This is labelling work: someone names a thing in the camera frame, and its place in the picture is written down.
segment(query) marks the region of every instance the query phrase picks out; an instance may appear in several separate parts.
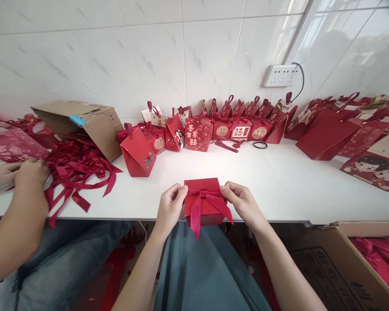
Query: gold circular emblem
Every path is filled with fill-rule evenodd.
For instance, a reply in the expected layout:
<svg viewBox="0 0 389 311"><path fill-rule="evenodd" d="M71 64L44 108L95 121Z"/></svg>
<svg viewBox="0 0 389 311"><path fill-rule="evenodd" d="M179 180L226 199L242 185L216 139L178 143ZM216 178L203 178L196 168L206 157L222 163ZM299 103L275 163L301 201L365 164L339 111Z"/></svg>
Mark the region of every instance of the gold circular emblem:
<svg viewBox="0 0 389 311"><path fill-rule="evenodd" d="M265 127L258 127L255 131L252 132L253 139L260 139L267 134L267 129Z"/></svg>
<svg viewBox="0 0 389 311"><path fill-rule="evenodd" d="M164 148L164 139L162 137L159 137L157 138L155 141L154 141L154 148L156 150L160 150L160 149L163 149Z"/></svg>
<svg viewBox="0 0 389 311"><path fill-rule="evenodd" d="M222 126L219 126L216 130L216 135L217 136L225 136L226 134L228 134L229 132L229 129L228 127L222 125Z"/></svg>

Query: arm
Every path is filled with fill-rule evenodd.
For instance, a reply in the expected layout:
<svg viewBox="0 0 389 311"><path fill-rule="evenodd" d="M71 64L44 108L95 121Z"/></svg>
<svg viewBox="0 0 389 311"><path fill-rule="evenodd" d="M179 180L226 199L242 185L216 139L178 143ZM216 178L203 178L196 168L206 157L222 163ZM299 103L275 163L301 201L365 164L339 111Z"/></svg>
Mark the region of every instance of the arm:
<svg viewBox="0 0 389 311"><path fill-rule="evenodd" d="M147 311L164 242L179 220L187 186L175 184L161 195L157 221L112 311Z"/></svg>
<svg viewBox="0 0 389 311"><path fill-rule="evenodd" d="M36 252L49 208L43 191L49 175L45 162L30 159L19 166L11 173L16 177L12 202L0 220L0 281Z"/></svg>
<svg viewBox="0 0 389 311"><path fill-rule="evenodd" d="M283 311L326 310L316 292L298 270L284 244L265 219L251 191L232 182L221 186L220 191L254 232L281 309Z"/></svg>

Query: hand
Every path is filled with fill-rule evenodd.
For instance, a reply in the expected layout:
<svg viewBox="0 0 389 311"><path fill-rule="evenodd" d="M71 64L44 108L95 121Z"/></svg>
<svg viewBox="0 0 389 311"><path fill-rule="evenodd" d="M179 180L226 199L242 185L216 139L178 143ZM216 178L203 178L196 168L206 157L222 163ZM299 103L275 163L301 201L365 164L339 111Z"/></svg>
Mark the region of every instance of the hand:
<svg viewBox="0 0 389 311"><path fill-rule="evenodd" d="M49 174L49 167L45 160L31 158L23 162L17 172L15 179L16 189L20 186L39 186L43 188Z"/></svg>
<svg viewBox="0 0 389 311"><path fill-rule="evenodd" d="M0 187L14 181L21 163L6 163L0 166Z"/></svg>
<svg viewBox="0 0 389 311"><path fill-rule="evenodd" d="M255 202L251 191L244 186L227 181L220 191L233 204L236 212L252 231L261 232L269 226L261 210Z"/></svg>
<svg viewBox="0 0 389 311"><path fill-rule="evenodd" d="M183 201L186 198L188 187L179 184L171 186L161 195L156 224L151 236L164 243L179 220Z"/></svg>

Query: open cardboard box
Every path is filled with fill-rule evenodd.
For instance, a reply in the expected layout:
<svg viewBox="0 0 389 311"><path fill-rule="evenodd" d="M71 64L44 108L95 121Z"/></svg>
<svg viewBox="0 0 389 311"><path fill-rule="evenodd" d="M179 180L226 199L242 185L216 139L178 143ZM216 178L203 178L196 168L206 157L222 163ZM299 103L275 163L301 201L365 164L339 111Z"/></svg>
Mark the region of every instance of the open cardboard box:
<svg viewBox="0 0 389 311"><path fill-rule="evenodd" d="M113 107L54 101L32 107L32 110L62 140L66 140L64 135L85 132L108 161L115 160L121 154L116 134L124 127Z"/></svg>
<svg viewBox="0 0 389 311"><path fill-rule="evenodd" d="M305 233L291 256L328 310L389 311L389 286L348 238L389 236L389 222L335 222Z"/></svg>

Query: denim jeans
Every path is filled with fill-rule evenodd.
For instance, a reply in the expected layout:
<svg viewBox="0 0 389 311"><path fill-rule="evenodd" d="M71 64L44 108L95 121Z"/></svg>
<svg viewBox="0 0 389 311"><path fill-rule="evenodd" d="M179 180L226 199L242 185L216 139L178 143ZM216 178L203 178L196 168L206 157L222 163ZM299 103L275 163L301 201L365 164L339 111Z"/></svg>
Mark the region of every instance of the denim jeans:
<svg viewBox="0 0 389 311"><path fill-rule="evenodd" d="M59 220L45 226L38 252L0 288L1 310L69 310L132 226L128 221Z"/></svg>

